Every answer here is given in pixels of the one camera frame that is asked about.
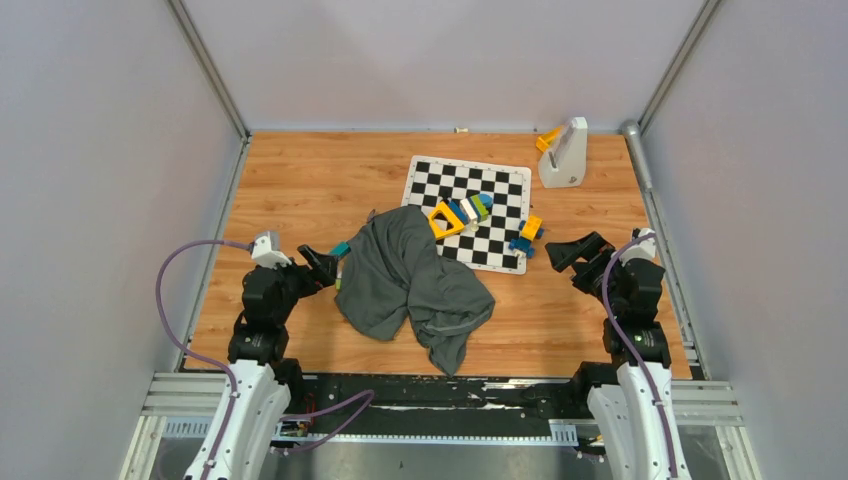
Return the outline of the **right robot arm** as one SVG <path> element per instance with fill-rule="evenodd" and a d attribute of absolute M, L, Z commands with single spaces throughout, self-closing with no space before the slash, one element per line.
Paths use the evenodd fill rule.
<path fill-rule="evenodd" d="M 614 478 L 690 478 L 673 411 L 670 347 L 657 320 L 665 270 L 655 260 L 655 232 L 636 229 L 621 248 L 592 232 L 545 249 L 552 268 L 572 269 L 572 285 L 605 310 L 610 360 L 582 363 L 570 393 L 575 411 L 596 421 Z"/>

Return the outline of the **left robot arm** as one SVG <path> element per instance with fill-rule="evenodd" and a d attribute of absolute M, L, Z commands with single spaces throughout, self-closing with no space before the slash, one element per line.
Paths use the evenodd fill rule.
<path fill-rule="evenodd" d="M 242 280 L 224 390 L 187 479 L 257 478 L 283 413 L 305 403 L 300 364 L 284 355 L 286 321 L 300 299 L 336 283 L 342 257 L 307 245 L 298 251 L 303 265 L 274 250 L 268 239 L 251 247 L 256 265 Z"/>

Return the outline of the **grey t-shirt garment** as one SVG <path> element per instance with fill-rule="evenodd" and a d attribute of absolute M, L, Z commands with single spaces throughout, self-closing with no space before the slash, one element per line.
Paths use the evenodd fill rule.
<path fill-rule="evenodd" d="M 391 341 L 405 323 L 430 363 L 454 376 L 470 335 L 493 315 L 496 300 L 465 264 L 439 254 L 416 206 L 374 216 L 348 242 L 335 303 L 359 333 Z"/>

